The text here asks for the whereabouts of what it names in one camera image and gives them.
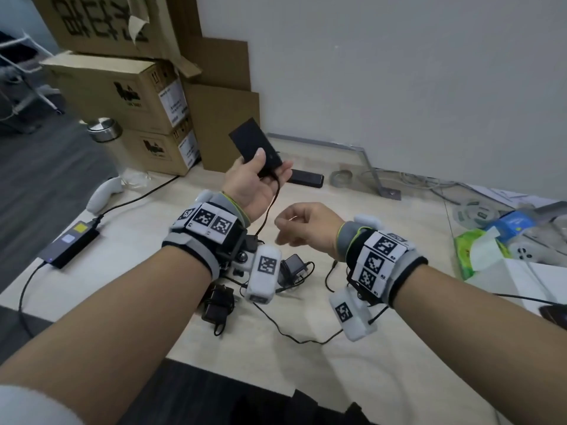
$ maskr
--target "metal frame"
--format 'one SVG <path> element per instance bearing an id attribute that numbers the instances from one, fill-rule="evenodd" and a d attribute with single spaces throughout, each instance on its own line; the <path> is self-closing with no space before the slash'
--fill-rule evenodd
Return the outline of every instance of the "metal frame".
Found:
<path id="1" fill-rule="evenodd" d="M 397 201 L 401 200 L 401 192 L 399 189 L 392 189 L 386 186 L 382 186 L 382 183 L 380 182 L 380 178 L 378 177 L 377 170 L 375 170 L 374 167 L 372 167 L 372 164 L 370 163 L 370 160 L 368 158 L 368 154 L 366 154 L 366 150 L 363 147 L 353 146 L 351 144 L 322 142 L 321 140 L 303 139 L 301 137 L 294 137 L 294 136 L 282 135 L 282 134 L 267 133 L 267 136 L 272 137 L 274 139 L 287 140 L 289 142 L 313 144 L 315 146 L 333 147 L 335 149 L 344 149 L 346 151 L 357 152 L 362 157 L 366 168 L 372 173 L 372 178 L 374 179 L 376 185 L 377 194 L 383 198 L 389 198 L 391 200 L 397 200 Z"/>

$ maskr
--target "white wall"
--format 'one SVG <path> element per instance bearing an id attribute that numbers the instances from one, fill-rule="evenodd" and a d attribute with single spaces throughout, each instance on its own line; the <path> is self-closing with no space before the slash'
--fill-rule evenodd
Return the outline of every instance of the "white wall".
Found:
<path id="1" fill-rule="evenodd" d="M 14 37 L 21 37 L 24 30 L 50 52 L 59 51 L 31 0 L 2 0 L 0 30 Z"/>
<path id="2" fill-rule="evenodd" d="M 263 128 L 375 166 L 567 198 L 567 0 L 198 0 Z"/>

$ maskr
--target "white sleeve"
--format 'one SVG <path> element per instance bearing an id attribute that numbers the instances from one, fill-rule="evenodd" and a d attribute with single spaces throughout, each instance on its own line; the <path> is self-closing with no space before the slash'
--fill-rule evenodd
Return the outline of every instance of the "white sleeve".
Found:
<path id="1" fill-rule="evenodd" d="M 40 392 L 0 385 L 0 425 L 84 425 L 67 407 Z"/>

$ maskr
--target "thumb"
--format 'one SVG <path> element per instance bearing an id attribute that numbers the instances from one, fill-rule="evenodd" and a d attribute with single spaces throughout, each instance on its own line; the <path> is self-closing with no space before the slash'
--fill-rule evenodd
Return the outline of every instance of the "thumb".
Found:
<path id="1" fill-rule="evenodd" d="M 279 244 L 286 244 L 297 238 L 308 240 L 309 224 L 295 222 L 284 218 L 276 219 L 274 224 L 280 230 L 276 239 L 276 242 Z"/>
<path id="2" fill-rule="evenodd" d="M 266 151 L 259 147 L 256 151 L 256 155 L 252 158 L 249 162 L 245 164 L 249 170 L 254 171 L 254 173 L 258 174 L 260 170 L 264 168 L 266 164 Z"/>

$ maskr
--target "yellow sticker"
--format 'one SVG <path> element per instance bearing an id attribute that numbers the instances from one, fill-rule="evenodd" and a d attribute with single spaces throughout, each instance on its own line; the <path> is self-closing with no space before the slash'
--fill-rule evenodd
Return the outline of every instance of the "yellow sticker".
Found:
<path id="1" fill-rule="evenodd" d="M 89 227 L 86 226 L 85 224 L 83 224 L 82 222 L 79 222 L 77 225 L 75 225 L 75 228 L 73 228 L 75 231 L 78 232 L 84 232 L 85 230 L 87 230 Z"/>

